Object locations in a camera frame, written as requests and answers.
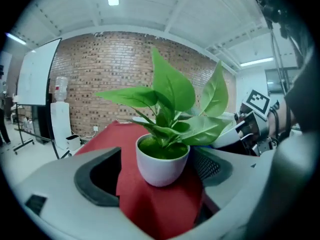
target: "red cloth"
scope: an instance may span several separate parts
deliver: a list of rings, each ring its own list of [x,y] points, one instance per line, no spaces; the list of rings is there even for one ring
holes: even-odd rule
[[[113,122],[76,155],[121,147],[122,170],[116,188],[116,194],[120,196],[120,209],[151,237],[168,239],[193,228],[201,207],[202,183],[188,166],[179,179],[169,186],[154,187],[145,182],[137,165],[136,141],[147,133],[142,126],[134,123]]]

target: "potted plant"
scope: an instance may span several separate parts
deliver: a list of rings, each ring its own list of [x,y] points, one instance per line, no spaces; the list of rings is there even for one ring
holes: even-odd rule
[[[139,171],[151,185],[163,187],[182,173],[190,145],[209,145],[230,123],[219,119],[228,104],[228,90],[222,62],[205,84],[200,110],[194,107],[196,94],[191,82],[152,49],[154,77],[152,87],[136,86],[98,92],[96,95],[133,108],[145,122],[133,121],[149,134],[136,141]],[[150,108],[155,122],[137,108]]]

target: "whiteboard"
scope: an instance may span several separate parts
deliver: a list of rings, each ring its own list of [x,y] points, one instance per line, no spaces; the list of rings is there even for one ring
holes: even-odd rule
[[[22,62],[17,87],[18,105],[46,105],[48,77],[60,39],[28,52]]]

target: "trash bin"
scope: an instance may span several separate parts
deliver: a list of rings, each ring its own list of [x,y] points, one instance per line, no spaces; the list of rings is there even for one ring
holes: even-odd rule
[[[77,150],[81,147],[79,135],[71,135],[67,137],[66,142],[70,151]]]

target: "ceiling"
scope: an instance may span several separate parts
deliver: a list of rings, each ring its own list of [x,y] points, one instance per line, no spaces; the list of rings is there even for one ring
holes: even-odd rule
[[[178,42],[223,60],[233,74],[243,70],[240,63],[272,57],[269,30],[255,0],[119,0],[116,6],[108,0],[33,0],[11,33],[34,49],[59,37],[104,31]],[[278,28],[275,32],[283,58],[293,67],[289,42]],[[274,68],[274,62],[265,66]]]

